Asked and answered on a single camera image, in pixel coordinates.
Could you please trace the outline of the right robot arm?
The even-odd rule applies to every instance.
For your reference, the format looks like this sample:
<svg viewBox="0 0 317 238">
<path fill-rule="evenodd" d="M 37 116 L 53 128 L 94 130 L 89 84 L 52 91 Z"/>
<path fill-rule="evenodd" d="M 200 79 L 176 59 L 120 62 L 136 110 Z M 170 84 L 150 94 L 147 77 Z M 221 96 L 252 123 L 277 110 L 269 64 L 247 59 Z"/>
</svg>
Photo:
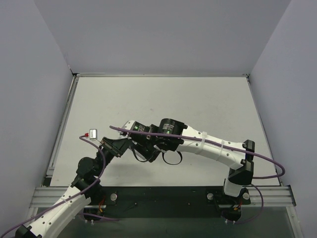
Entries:
<svg viewBox="0 0 317 238">
<path fill-rule="evenodd" d="M 135 157 L 141 157 L 142 162 L 153 162 L 168 151 L 179 155 L 192 153 L 220 162 L 229 167 L 223 192 L 231 197 L 238 197 L 242 187 L 252 182 L 255 143 L 251 140 L 243 143 L 225 141 L 174 119 L 162 119 L 158 126 L 130 120 L 122 128 L 120 134 L 132 139 L 131 150 Z"/>
</svg>

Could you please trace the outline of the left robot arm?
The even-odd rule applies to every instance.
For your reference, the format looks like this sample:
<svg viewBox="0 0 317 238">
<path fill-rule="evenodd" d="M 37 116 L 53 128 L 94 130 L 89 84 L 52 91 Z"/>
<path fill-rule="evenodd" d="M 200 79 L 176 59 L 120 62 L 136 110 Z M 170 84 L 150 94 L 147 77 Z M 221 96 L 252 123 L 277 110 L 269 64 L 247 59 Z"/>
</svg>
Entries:
<svg viewBox="0 0 317 238">
<path fill-rule="evenodd" d="M 121 157 L 131 145 L 131 140 L 104 137 L 100 146 L 81 140 L 97 149 L 94 158 L 84 157 L 78 162 L 76 177 L 66 192 L 49 209 L 39 214 L 29 225 L 20 225 L 16 238 L 56 238 L 73 218 L 87 205 L 96 204 L 102 197 L 100 178 L 115 157 Z"/>
</svg>

